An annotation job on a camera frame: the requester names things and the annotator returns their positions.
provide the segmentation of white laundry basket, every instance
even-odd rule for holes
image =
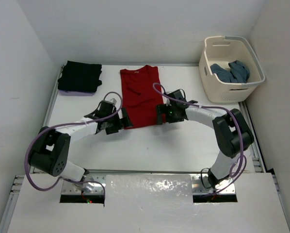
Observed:
[[[218,64],[230,70],[228,63],[239,60],[250,70],[247,83],[225,83],[213,74],[210,66]],[[214,36],[205,39],[205,47],[199,62],[204,90],[208,99],[214,103],[244,101],[253,90],[265,81],[259,61],[248,43],[240,36]]]

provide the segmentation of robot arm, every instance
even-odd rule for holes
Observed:
[[[75,122],[80,123],[79,125],[58,128],[43,134],[32,146],[29,164],[54,177],[61,176],[76,182],[81,181],[86,170],[67,160],[69,145],[102,130],[105,130],[106,134],[112,134],[133,126],[124,108],[121,108],[122,118],[117,113],[107,120],[86,123],[115,113],[115,104],[115,99],[102,100],[97,109]]]
[[[186,102],[181,90],[168,93],[167,96]],[[233,109],[231,112],[240,127],[244,150],[246,150],[254,142],[253,134],[241,112],[238,109]],[[220,151],[215,163],[208,171],[208,182],[214,188],[229,177],[230,169],[240,155],[240,139],[237,131],[232,131],[235,125],[228,114],[222,114],[216,109],[198,108],[168,100],[166,104],[157,106],[157,124],[162,124],[163,115],[168,123],[193,120],[214,129]]]

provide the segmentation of plastic basket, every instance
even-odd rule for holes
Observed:
[[[210,66],[214,63],[230,70],[228,63],[239,60],[247,65],[250,77],[247,83],[225,83],[213,74]],[[265,81],[260,63],[248,43],[240,36],[214,36],[205,39],[205,47],[199,62],[204,90],[214,103],[244,101],[254,89]]]

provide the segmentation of clothing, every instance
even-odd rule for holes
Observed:
[[[211,65],[212,73],[217,74],[219,80],[225,83],[247,83],[248,78],[250,77],[250,70],[248,67],[240,62],[234,61],[228,63],[230,71],[221,68],[217,64]]]
[[[102,65],[85,64],[68,61],[58,80],[58,89],[62,91],[77,91],[94,93],[102,84],[99,80]]]
[[[162,96],[153,89],[153,83],[160,83],[158,67],[147,65],[138,70],[123,69],[120,76],[123,107],[133,124],[132,128],[156,125],[156,106],[163,104]]]

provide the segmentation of white panel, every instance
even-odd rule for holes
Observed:
[[[103,84],[93,96],[59,94],[49,125],[74,122],[92,112],[109,91],[121,94],[119,71],[124,68],[140,67],[102,66],[100,79]],[[182,88],[187,100],[213,105],[204,92],[198,67],[160,66],[159,77],[167,91]],[[238,104],[224,106],[228,109],[239,108]],[[200,171],[214,164],[218,152],[213,129],[195,121],[184,121],[121,130],[111,135],[103,131],[71,144],[68,159],[88,169]],[[248,156],[246,170],[255,172],[250,150],[245,154]]]
[[[251,35],[267,76],[247,101],[267,168],[274,168],[290,220],[290,0],[270,0]]]
[[[49,175],[32,177],[42,186],[51,183]],[[103,208],[59,203],[62,182],[39,192],[25,179],[8,233],[289,232],[269,173],[243,174],[236,182],[235,203],[193,204],[189,185],[186,175],[107,176]]]
[[[265,0],[18,0],[56,65],[197,63],[204,39],[251,32]]]
[[[58,70],[15,0],[0,0],[0,218]]]

